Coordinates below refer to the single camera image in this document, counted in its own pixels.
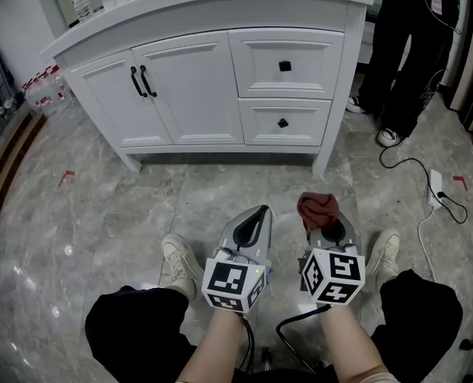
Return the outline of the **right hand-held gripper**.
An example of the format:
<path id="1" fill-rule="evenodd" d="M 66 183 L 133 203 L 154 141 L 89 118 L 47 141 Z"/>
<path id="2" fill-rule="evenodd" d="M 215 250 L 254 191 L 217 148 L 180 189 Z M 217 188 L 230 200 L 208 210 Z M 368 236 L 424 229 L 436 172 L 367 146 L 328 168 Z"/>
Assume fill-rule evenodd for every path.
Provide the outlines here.
<path id="1" fill-rule="evenodd" d="M 347 306 L 365 284 L 365 257 L 359 255 L 355 229 L 343 213 L 333 230 L 335 247 L 321 229 L 308 231 L 309 247 L 298 260 L 299 289 L 317 304 Z"/>

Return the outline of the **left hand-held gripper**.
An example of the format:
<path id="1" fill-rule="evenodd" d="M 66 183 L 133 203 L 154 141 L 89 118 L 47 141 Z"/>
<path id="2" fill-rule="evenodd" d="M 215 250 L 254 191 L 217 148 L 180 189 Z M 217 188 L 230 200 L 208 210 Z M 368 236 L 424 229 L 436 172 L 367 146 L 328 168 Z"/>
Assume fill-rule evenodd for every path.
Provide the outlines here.
<path id="1" fill-rule="evenodd" d="M 207 259 L 202 288 L 207 303 L 247 314 L 268 285 L 272 213 L 267 205 L 242 212 L 223 228 L 220 244 Z"/>

